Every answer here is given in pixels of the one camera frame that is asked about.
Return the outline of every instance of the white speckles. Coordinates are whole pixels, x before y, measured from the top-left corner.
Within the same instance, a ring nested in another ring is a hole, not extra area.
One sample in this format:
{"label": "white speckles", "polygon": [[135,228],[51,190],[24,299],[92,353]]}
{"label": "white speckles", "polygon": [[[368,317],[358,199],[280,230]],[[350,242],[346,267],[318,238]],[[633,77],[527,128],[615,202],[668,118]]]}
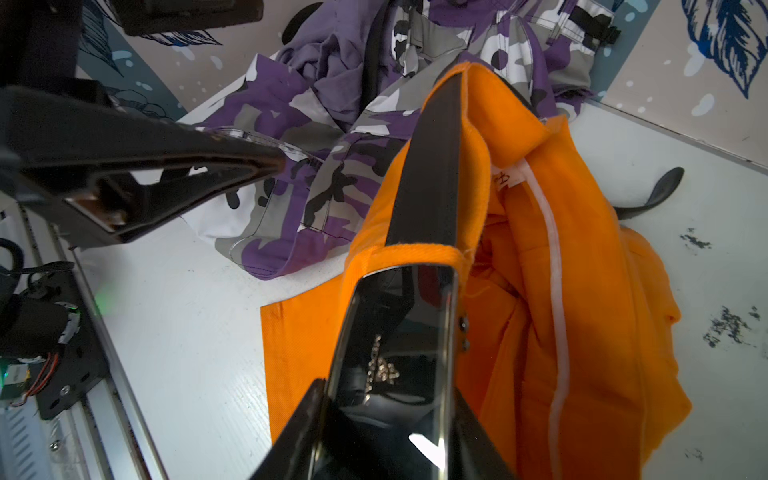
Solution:
{"label": "white speckles", "polygon": [[701,54],[699,47],[693,42],[688,45],[688,54],[690,55],[690,58],[688,58],[688,62],[685,64],[683,75],[686,77],[693,77],[695,74],[699,73],[699,70],[701,70],[701,67],[704,65],[704,60],[707,58]]}
{"label": "white speckles", "polygon": [[712,107],[714,106],[715,96],[712,94],[706,94],[701,98],[701,100],[699,100],[699,104],[690,111],[690,114],[694,117],[700,117],[701,115],[704,115],[712,110]]}
{"label": "white speckles", "polygon": [[115,50],[112,52],[112,60],[122,60],[123,58],[130,58],[133,56],[134,54],[130,53],[128,50]]}
{"label": "white speckles", "polygon": [[187,60],[194,60],[194,52],[192,52],[189,47],[177,47],[176,45],[171,45],[170,49],[180,52],[183,56],[187,57]]}
{"label": "white speckles", "polygon": [[218,58],[216,55],[211,55],[210,60],[216,65],[217,70],[221,70],[221,68],[224,66],[224,64],[221,62],[221,58]]}
{"label": "white speckles", "polygon": [[648,11],[648,2],[645,0],[627,0],[627,3],[632,5],[635,10],[640,13],[645,13]]}

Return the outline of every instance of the dark stain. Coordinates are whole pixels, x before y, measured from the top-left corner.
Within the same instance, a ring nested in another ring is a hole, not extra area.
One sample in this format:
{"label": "dark stain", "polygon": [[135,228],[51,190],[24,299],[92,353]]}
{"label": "dark stain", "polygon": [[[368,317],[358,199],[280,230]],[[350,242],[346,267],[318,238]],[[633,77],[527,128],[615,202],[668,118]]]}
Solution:
{"label": "dark stain", "polygon": [[711,249],[712,248],[712,243],[710,243],[710,242],[702,242],[701,240],[699,240],[696,237],[694,237],[693,235],[691,235],[695,231],[696,231],[696,229],[689,228],[688,229],[688,233],[685,234],[685,235],[680,235],[680,238],[682,238],[683,240],[686,240],[688,243],[690,243],[694,247],[699,247],[702,250],[705,249],[705,248],[710,248]]}
{"label": "dark stain", "polygon": [[229,205],[232,210],[236,210],[240,206],[240,197],[237,196],[237,190],[227,192],[225,197],[227,199],[227,205]]}
{"label": "dark stain", "polygon": [[703,462],[704,454],[699,449],[686,449],[685,458],[696,458],[699,462]]}
{"label": "dark stain", "polygon": [[270,202],[270,196],[272,195],[272,190],[275,189],[275,183],[276,180],[274,178],[267,178],[264,181],[264,197],[259,197],[257,200],[257,203],[260,207],[266,207],[266,205]]}
{"label": "dark stain", "polygon": [[751,330],[750,326],[744,322],[740,316],[730,312],[730,309],[723,307],[720,312],[720,318],[713,318],[712,325],[707,333],[704,334],[704,341],[709,343],[710,347],[714,348],[715,345],[720,343],[720,336],[725,333],[734,342],[742,345],[749,345],[744,341],[742,336],[742,328]]}

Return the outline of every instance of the camouflage fabric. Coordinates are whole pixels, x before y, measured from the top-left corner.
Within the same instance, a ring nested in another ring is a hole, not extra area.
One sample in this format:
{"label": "camouflage fabric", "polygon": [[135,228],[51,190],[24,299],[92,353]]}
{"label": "camouflage fabric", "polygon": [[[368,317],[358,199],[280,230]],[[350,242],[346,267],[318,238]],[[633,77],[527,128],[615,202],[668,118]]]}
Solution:
{"label": "camouflage fabric", "polygon": [[[339,7],[344,3],[339,0]],[[457,62],[492,69],[542,120],[562,113],[575,116],[591,94],[594,50],[585,45],[590,39],[585,41],[584,32],[558,11],[583,5],[596,15],[610,12],[589,0],[507,3],[504,8],[499,8],[504,2],[491,0],[463,7],[456,0],[390,4],[379,56],[379,95],[351,126],[341,122],[344,130],[319,99],[327,99],[330,89],[315,88],[322,65],[309,62],[311,69],[296,69],[257,55],[240,89],[214,105],[200,126],[231,127],[260,142],[271,138],[286,152],[286,170],[214,199],[185,220],[220,253],[263,280],[346,252],[389,163],[410,139],[426,95]],[[378,9],[356,11],[370,17]],[[372,22],[368,17],[356,19],[356,25],[367,31]],[[312,28],[312,22],[310,17],[302,29]],[[359,45],[357,56],[346,47],[349,75],[359,78],[365,45]],[[291,48],[297,46],[292,42]],[[277,58],[290,64],[296,56],[283,52]],[[302,57],[301,65],[307,64]],[[348,78],[344,82],[355,85]],[[350,95],[359,102],[359,90]],[[335,118],[354,108],[339,99],[333,104]]]}

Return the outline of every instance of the black strap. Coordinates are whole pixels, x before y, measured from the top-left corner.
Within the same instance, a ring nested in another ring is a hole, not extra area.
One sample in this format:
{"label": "black strap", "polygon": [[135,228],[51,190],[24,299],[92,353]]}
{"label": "black strap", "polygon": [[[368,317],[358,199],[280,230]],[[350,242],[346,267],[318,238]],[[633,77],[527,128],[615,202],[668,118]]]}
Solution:
{"label": "black strap", "polygon": [[456,245],[462,76],[449,78],[424,107],[402,167],[386,245]]}
{"label": "black strap", "polygon": [[616,43],[621,30],[616,27],[611,27],[611,18],[607,15],[597,15],[593,17],[589,15],[582,7],[575,6],[574,11],[569,17],[571,22],[574,22],[579,28],[584,30],[585,45],[586,40],[596,39],[600,45],[612,45]]}
{"label": "black strap", "polygon": [[614,207],[616,210],[616,216],[619,220],[627,220],[637,215],[647,212],[650,209],[661,205],[667,198],[680,185],[680,181],[683,180],[683,174],[685,170],[682,167],[675,167],[665,173],[654,186],[654,190],[650,192],[650,197],[645,205],[641,207]]}
{"label": "black strap", "polygon": [[384,0],[376,17],[373,18],[371,29],[368,30],[368,41],[366,42],[366,56],[362,61],[362,91],[360,93],[361,114],[369,103],[379,94],[379,55],[381,54],[382,36],[384,34],[384,24],[386,23],[386,13],[389,10],[389,4],[392,0]]}

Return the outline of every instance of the orange hoodie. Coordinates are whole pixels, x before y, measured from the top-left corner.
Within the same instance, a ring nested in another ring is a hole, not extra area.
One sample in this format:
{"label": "orange hoodie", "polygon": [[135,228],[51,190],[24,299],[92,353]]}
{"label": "orange hoodie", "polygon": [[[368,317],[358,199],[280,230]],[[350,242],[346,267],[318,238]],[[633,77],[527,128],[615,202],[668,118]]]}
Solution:
{"label": "orange hoodie", "polygon": [[690,411],[664,265],[620,227],[564,118],[540,121],[493,72],[461,79],[456,247],[385,246],[410,143],[396,156],[342,276],[261,310],[273,440],[326,377],[357,281],[409,263],[453,266],[468,352],[456,384],[510,469],[528,478],[640,478]]}

